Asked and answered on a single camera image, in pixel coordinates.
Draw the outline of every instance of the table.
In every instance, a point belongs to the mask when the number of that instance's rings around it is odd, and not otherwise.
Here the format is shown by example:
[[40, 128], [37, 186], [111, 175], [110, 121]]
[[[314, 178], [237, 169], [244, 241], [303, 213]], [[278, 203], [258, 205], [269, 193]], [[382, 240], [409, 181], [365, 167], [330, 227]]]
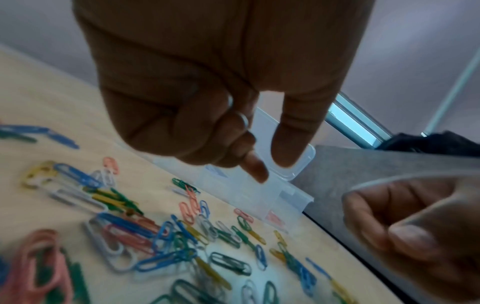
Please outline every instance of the table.
[[[91, 172], [101, 168], [102, 159], [110, 156], [117, 160], [120, 168], [120, 175], [116, 178], [118, 189], [139, 202], [148, 217], [163, 222], [172, 213], [180, 216], [179, 202], [184, 198], [167, 188], [171, 186], [173, 176], [119, 145], [121, 141], [108, 119], [97, 88], [29, 58], [2, 50], [0, 120], [6, 124], [49, 127], [80, 145], [79, 150], [73, 150], [43, 137], [39, 137], [36, 144], [0, 140], [0, 252], [3, 256], [10, 257], [22, 238], [31, 231], [56, 229], [72, 260], [81, 263], [93, 303], [147, 304], [167, 293], [175, 279], [192, 277], [182, 273], [175, 277], [139, 280], [133, 273], [113, 273], [83, 231], [81, 223], [91, 215], [61, 204], [40, 190], [20, 186], [22, 173], [45, 160], [68, 163]], [[238, 226], [232, 206], [204, 192], [199, 199], [208, 202], [213, 220]], [[256, 283], [260, 295], [263, 295], [265, 283], [271, 280], [282, 303], [312, 302], [303, 293], [296, 274], [268, 253], [269, 248], [278, 248], [274, 228], [259, 220], [255, 220], [252, 227], [267, 242], [263, 247], [268, 259], [265, 272], [257, 269], [255, 255], [245, 245], [237, 250], [217, 241], [207, 247], [208, 252], [220, 251], [250, 263], [253, 268], [250, 278]], [[312, 273], [316, 274], [305, 262], [307, 256], [345, 286], [359, 303], [400, 303], [358, 260], [305, 216], [289, 235], [283, 236], [290, 253]], [[233, 286], [228, 292], [228, 301], [240, 303], [240, 288], [247, 277], [216, 269]]]

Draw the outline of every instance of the wooden tabletop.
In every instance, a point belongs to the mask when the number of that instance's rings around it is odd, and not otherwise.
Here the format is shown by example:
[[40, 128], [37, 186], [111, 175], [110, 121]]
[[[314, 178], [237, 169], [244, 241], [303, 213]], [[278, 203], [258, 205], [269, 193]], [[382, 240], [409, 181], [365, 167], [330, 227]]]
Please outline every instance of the wooden tabletop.
[[[93, 303], [147, 304], [167, 293], [175, 279], [193, 281], [188, 272], [148, 279], [133, 272], [121, 275], [112, 272], [82, 228], [82, 222], [91, 218], [90, 214], [55, 201], [41, 190], [20, 185], [22, 174], [45, 160], [92, 172], [102, 167], [105, 156], [110, 156], [120, 168], [116, 178], [118, 189], [139, 202], [148, 217], [163, 222], [172, 213], [180, 216], [179, 202], [185, 199], [168, 189], [173, 176], [118, 144], [120, 140], [97, 88], [10, 51], [0, 51], [0, 121], [49, 127], [80, 145], [79, 150], [74, 150], [40, 136], [36, 144], [0, 140], [0, 252], [5, 258], [11, 257], [28, 233], [52, 228], [60, 233], [72, 260], [81, 263]], [[228, 226], [237, 225], [232, 206], [205, 192], [199, 198], [208, 202], [211, 219], [222, 220]], [[271, 280], [282, 303], [313, 302], [303, 293], [297, 275], [268, 253], [271, 247], [278, 249], [274, 228], [259, 220], [255, 220], [252, 228], [267, 242], [263, 247], [268, 260], [265, 272], [257, 268], [254, 253], [245, 245], [234, 249], [217, 241], [207, 246], [208, 253], [218, 251], [250, 263], [253, 268], [250, 278], [260, 295], [265, 283]], [[316, 271], [305, 262], [307, 256], [346, 287], [359, 303], [400, 303], [357, 259], [305, 216], [284, 238], [290, 253], [313, 274]], [[241, 286], [247, 277], [216, 269], [233, 286], [227, 293], [227, 302], [240, 303]]]

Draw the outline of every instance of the light wood surface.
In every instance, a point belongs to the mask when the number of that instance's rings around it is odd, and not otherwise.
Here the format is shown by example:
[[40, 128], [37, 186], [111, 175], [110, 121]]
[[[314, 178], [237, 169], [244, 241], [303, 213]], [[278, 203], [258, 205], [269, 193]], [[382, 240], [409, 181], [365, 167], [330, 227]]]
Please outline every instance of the light wood surface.
[[[184, 198], [167, 189], [173, 176], [117, 144], [118, 136], [97, 88], [3, 50], [0, 51], [0, 120], [6, 124], [49, 127], [80, 145], [79, 150], [73, 150], [44, 137], [38, 137], [36, 144], [0, 140], [2, 255], [10, 257], [18, 242], [35, 229], [56, 229], [72, 260], [82, 264], [93, 303], [147, 304], [168, 292], [175, 279], [182, 277], [192, 281], [189, 273], [147, 280], [139, 280], [131, 272], [113, 273], [83, 231], [81, 223], [91, 217], [89, 214], [57, 202], [40, 190], [20, 186], [22, 173], [45, 160], [65, 162], [92, 172], [101, 168], [105, 156], [111, 156], [120, 168], [116, 179], [118, 189], [139, 202], [148, 217], [163, 222], [172, 213], [180, 216], [178, 205]], [[232, 206], [204, 192], [199, 198], [208, 202], [212, 220], [238, 226]], [[254, 253], [245, 245], [236, 250], [217, 241], [207, 247], [209, 254], [219, 251], [250, 263], [251, 279], [261, 295], [266, 281], [271, 280], [277, 286], [282, 303], [312, 302], [304, 295], [297, 276], [268, 253], [269, 248], [278, 248], [274, 229], [259, 220], [255, 220], [252, 228], [267, 241], [267, 246], [263, 247], [268, 259], [265, 272], [257, 268]], [[289, 251], [312, 273], [316, 272], [305, 262], [307, 256], [343, 284], [359, 303], [400, 303], [358, 260], [305, 216], [284, 238]], [[247, 277], [216, 269], [233, 286], [228, 292], [228, 302], [240, 303], [240, 288]]]

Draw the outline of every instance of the dark object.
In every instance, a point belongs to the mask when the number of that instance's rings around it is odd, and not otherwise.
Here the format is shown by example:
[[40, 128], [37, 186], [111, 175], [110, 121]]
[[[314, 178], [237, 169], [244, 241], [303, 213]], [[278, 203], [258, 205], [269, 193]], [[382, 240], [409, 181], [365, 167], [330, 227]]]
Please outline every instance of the dark object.
[[480, 145], [451, 131], [426, 137], [400, 133], [376, 150], [480, 157]]

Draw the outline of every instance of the hand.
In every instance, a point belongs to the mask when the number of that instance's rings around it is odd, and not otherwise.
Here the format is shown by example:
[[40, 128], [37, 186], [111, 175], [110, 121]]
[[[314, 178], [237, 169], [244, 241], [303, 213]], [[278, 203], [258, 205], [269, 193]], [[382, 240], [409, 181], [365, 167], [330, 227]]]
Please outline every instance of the hand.
[[132, 147], [268, 171], [248, 131], [285, 92], [271, 147], [291, 166], [340, 89], [374, 0], [75, 0], [113, 125]]
[[349, 229], [383, 261], [445, 299], [480, 297], [480, 177], [400, 179], [343, 197]]

